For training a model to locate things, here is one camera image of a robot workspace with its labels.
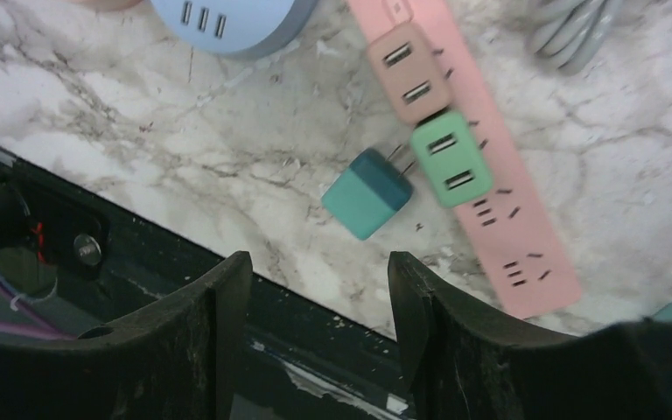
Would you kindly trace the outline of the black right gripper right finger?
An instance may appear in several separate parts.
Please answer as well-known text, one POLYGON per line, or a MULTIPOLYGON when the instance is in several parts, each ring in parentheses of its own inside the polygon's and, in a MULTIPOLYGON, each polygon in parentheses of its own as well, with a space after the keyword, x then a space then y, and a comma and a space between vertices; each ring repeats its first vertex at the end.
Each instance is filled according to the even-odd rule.
POLYGON ((412 254, 388 259, 402 376, 421 419, 672 419, 672 322, 583 337, 507 315, 412 254))

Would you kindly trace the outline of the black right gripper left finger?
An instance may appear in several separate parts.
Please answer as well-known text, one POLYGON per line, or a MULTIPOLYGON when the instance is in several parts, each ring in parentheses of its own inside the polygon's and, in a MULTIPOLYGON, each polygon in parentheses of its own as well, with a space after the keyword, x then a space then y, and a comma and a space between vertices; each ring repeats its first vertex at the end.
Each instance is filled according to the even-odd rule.
POLYGON ((238 251, 74 340, 0 343, 0 419, 227 419, 252 262, 238 251))

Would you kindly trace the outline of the green plug adapter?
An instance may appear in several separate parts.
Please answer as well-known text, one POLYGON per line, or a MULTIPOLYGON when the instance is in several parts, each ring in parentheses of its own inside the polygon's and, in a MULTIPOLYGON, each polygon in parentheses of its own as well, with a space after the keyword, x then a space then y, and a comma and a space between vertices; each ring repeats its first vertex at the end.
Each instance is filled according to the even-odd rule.
POLYGON ((459 112, 447 110, 415 127, 409 144, 442 207, 465 204, 492 188, 491 170, 459 112))

